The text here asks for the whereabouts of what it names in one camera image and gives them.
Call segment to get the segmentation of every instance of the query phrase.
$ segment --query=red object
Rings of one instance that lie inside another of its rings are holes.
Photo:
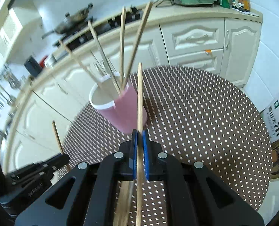
[[[48,55],[44,56],[44,57],[40,60],[40,62],[39,62],[39,65],[40,65],[42,68],[45,67],[44,60],[45,60],[47,57],[48,57]]]

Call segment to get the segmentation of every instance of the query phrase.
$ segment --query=blue rubber strip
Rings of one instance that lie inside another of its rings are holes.
[[[133,144],[133,179],[136,179],[137,137],[138,137],[138,132],[136,132],[136,136]]]
[[[147,150],[147,137],[145,131],[143,131],[143,148],[144,148],[145,176],[146,176],[146,180],[149,180],[149,157],[148,157],[148,150]]]

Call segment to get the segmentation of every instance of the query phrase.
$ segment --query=cabinet door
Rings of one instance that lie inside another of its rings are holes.
[[[261,24],[243,19],[226,19],[225,31],[220,76],[242,87],[247,83],[255,62]]]
[[[213,74],[219,74],[223,57],[223,49],[212,50],[211,54],[205,51],[199,53],[184,54],[169,58],[171,66],[187,66],[203,69]]]
[[[16,131],[37,144],[59,152],[52,121],[55,121],[59,137],[63,142],[71,124],[37,95],[32,94],[24,107]]]
[[[80,96],[61,86],[53,77],[36,87],[34,92],[70,121],[74,120],[86,103]]]
[[[90,50],[81,55],[79,60],[93,75],[97,78],[101,77],[95,67],[96,59]],[[70,93],[79,95],[84,103],[88,101],[90,90],[95,81],[78,63],[72,61],[71,64],[54,74],[54,77],[62,88]]]
[[[223,48],[224,19],[193,19],[160,28],[168,57]]]
[[[7,167],[4,171],[9,173],[24,167],[30,163],[44,161],[59,153],[42,145],[37,144],[30,138],[24,137],[22,134],[16,132],[13,142],[7,154]]]
[[[131,58],[133,43],[135,41],[135,33],[126,34],[124,42],[124,69],[125,72]],[[120,39],[119,37],[108,44],[102,45],[105,55],[110,59],[113,67],[119,71],[120,69]],[[101,61],[101,55],[98,50],[93,51],[95,57]],[[169,65],[166,54],[165,45],[162,39],[159,26],[147,28],[144,30],[141,41],[139,43],[137,53],[134,59],[131,73],[137,72],[138,63],[143,64],[143,69],[157,67],[161,65]]]

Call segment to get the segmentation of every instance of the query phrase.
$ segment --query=table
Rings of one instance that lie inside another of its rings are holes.
[[[137,75],[130,77],[136,87]],[[270,139],[259,112],[237,87],[219,76],[187,67],[143,72],[145,128],[164,152],[184,163],[203,162],[255,210],[270,182]],[[71,125],[64,151],[71,164],[101,162],[131,139],[87,104]],[[136,222],[136,186],[128,225]],[[166,223],[162,182],[143,185],[142,225]]]

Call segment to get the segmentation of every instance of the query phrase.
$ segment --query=cup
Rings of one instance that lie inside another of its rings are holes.
[[[120,73],[114,73],[120,82]],[[100,79],[101,88],[95,83],[89,93],[89,102],[103,117],[124,134],[137,129],[137,92],[128,81],[121,96],[117,93],[110,75]],[[147,112],[143,106],[143,125],[147,121]]]

